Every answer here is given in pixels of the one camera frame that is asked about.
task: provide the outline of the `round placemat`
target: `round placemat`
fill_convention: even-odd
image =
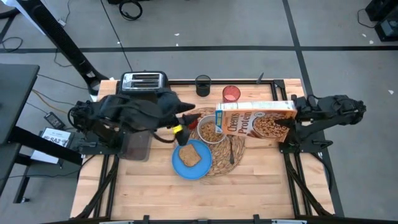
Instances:
[[[191,114],[200,113],[201,116],[198,119],[199,121],[207,116],[215,113],[215,108],[199,108],[195,110],[191,110]],[[192,131],[190,135],[191,139],[200,139],[199,134],[197,132],[197,128]],[[229,162],[229,157],[231,155],[231,141],[232,141],[232,151],[234,154],[234,164]],[[227,135],[227,137],[218,144],[207,144],[205,143],[211,151],[211,155],[213,156],[213,163],[209,172],[206,174],[207,177],[218,177],[221,175],[225,175],[231,172],[241,161],[244,153],[244,137]]]

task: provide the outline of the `gray floor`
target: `gray floor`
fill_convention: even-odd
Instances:
[[[356,22],[356,11],[370,0],[289,0],[301,46],[370,46],[381,43],[373,29]],[[51,6],[65,18],[67,1]],[[282,0],[153,0],[142,3],[144,14],[125,21],[116,6],[105,4],[125,47],[206,45],[293,46]],[[97,0],[71,0],[65,30],[79,47],[119,47],[118,40]],[[365,14],[361,20],[371,24]],[[0,21],[0,28],[5,24]],[[52,49],[51,41],[21,15],[6,37],[24,39],[24,49]],[[15,43],[9,42],[10,48]],[[129,70],[122,53],[87,53],[92,64],[108,77]],[[347,217],[398,220],[398,153],[395,152],[394,113],[398,104],[398,52],[304,52],[308,75],[317,96],[347,94],[363,100],[368,111],[356,126],[325,132],[335,142],[329,148],[341,202]],[[40,65],[40,73],[84,86],[73,68],[53,63],[54,54],[0,54],[1,63]],[[134,70],[163,70],[170,78],[301,78],[294,51],[128,52]],[[68,62],[61,56],[58,61]],[[87,92],[39,77],[36,90],[74,103]],[[389,90],[397,93],[391,95]],[[28,102],[51,111],[35,95]],[[66,105],[57,105],[67,110]],[[62,120],[66,116],[56,113]],[[27,105],[18,125],[32,132],[47,126],[43,112]],[[23,170],[15,166],[12,175]],[[34,178],[26,195],[29,203],[12,204],[18,178],[10,179],[0,200],[2,223],[42,223],[66,220],[76,187],[73,179]]]

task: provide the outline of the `cheerios protein box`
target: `cheerios protein box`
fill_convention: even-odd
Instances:
[[[289,129],[274,121],[295,118],[296,114],[293,101],[218,103],[216,125],[224,134],[283,142]]]

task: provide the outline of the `wooden table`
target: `wooden table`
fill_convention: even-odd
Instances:
[[[300,79],[285,79],[290,95],[303,96]],[[240,101],[272,101],[271,88],[264,85],[237,85]],[[207,97],[195,94],[194,85],[172,86],[181,101],[195,103],[197,108],[215,107],[221,101],[225,85],[212,85]],[[98,99],[115,94],[116,81],[102,81]],[[158,134],[171,139],[167,129]],[[277,143],[246,138],[246,151],[240,164],[221,177],[184,180],[173,170],[173,144],[152,141],[149,160],[120,160],[113,202],[112,220],[252,219],[293,218],[292,202],[283,155]],[[333,213],[328,184],[322,164],[309,154],[301,154],[305,180],[309,190],[330,213]],[[96,156],[81,170],[71,217],[78,215],[98,188],[103,156]],[[296,186],[300,211],[303,200]],[[104,215],[108,193],[104,193],[101,215]]]

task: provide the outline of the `slice of bread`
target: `slice of bread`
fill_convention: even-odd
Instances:
[[[201,157],[191,144],[182,147],[178,155],[182,162],[189,167],[193,167],[201,160]]]

